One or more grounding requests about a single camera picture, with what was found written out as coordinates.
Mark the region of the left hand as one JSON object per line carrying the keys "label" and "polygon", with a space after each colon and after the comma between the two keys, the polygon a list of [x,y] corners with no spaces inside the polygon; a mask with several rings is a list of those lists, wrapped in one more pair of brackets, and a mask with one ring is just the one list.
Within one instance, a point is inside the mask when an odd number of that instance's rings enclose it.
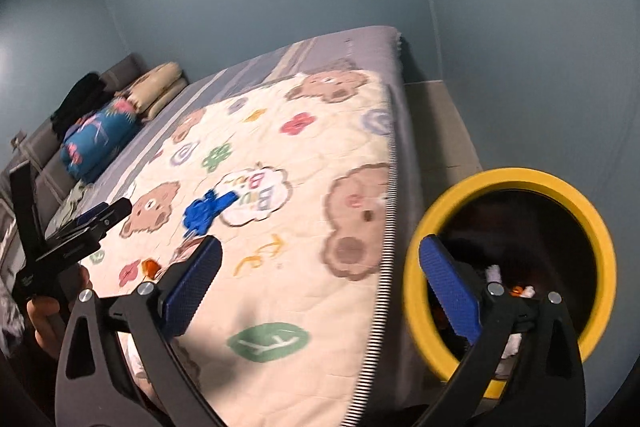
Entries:
{"label": "left hand", "polygon": [[64,335],[58,335],[50,322],[51,317],[60,314],[60,304],[51,297],[38,296],[27,303],[27,314],[35,327],[38,346],[55,360],[60,356]]}

